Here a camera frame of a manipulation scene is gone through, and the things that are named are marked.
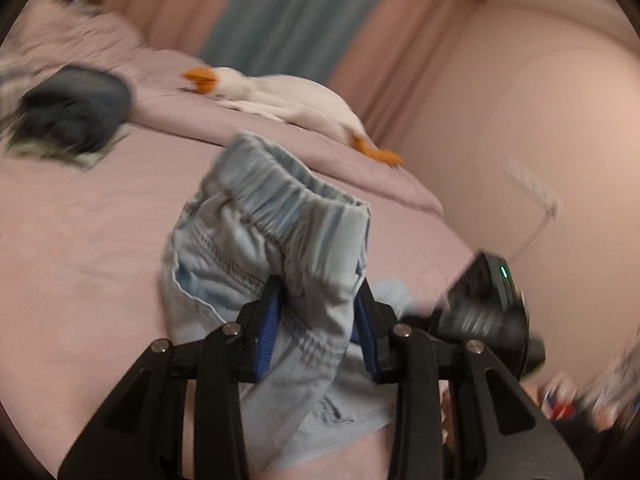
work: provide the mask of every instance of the silver bolt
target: silver bolt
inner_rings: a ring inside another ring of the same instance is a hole
[[[222,333],[224,335],[238,335],[242,327],[238,323],[227,323],[222,327]]]
[[[395,325],[393,330],[394,334],[396,334],[398,337],[409,337],[411,335],[411,332],[413,332],[409,325],[404,324]]]
[[[484,343],[476,339],[466,342],[466,349],[473,354],[481,354],[484,352]]]
[[[161,354],[169,349],[169,344],[167,339],[156,339],[151,343],[151,350],[156,354]]]

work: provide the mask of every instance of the jeans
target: jeans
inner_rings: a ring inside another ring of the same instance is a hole
[[[269,371],[241,401],[255,470],[320,456],[392,420],[395,388],[372,384],[359,346],[350,343],[369,224],[367,203],[322,182],[277,144],[243,132],[169,236],[162,290],[176,344],[235,320],[269,275],[286,284]],[[394,282],[372,286],[384,301],[378,290],[408,297]]]

